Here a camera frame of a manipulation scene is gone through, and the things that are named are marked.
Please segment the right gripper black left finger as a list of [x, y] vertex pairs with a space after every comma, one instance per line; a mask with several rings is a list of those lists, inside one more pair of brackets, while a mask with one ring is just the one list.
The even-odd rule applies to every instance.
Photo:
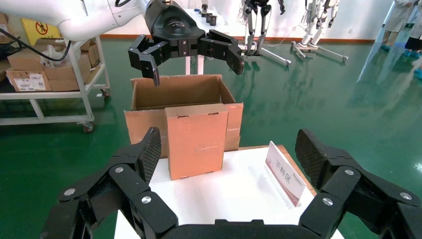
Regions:
[[117, 211], [140, 238], [162, 238], [178, 217], [149, 185], [160, 155], [160, 131], [151, 127], [141, 142], [120, 148], [102, 169], [60, 192], [40, 238], [91, 239]]

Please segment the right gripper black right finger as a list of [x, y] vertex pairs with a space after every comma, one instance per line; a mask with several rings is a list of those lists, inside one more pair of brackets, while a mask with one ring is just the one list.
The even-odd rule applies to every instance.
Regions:
[[298, 131], [295, 153], [317, 191], [300, 216], [301, 227], [328, 239], [350, 213], [381, 239], [421, 238], [422, 202], [414, 193], [368, 172], [309, 129]]

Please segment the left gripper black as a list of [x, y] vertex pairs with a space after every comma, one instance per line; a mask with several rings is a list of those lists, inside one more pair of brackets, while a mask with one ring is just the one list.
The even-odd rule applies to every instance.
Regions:
[[223, 60], [237, 75], [244, 70], [238, 40], [217, 30], [206, 33], [175, 1], [152, 0], [144, 19], [152, 39], [140, 35], [128, 49], [130, 65], [160, 85], [158, 66], [170, 57], [203, 55]]

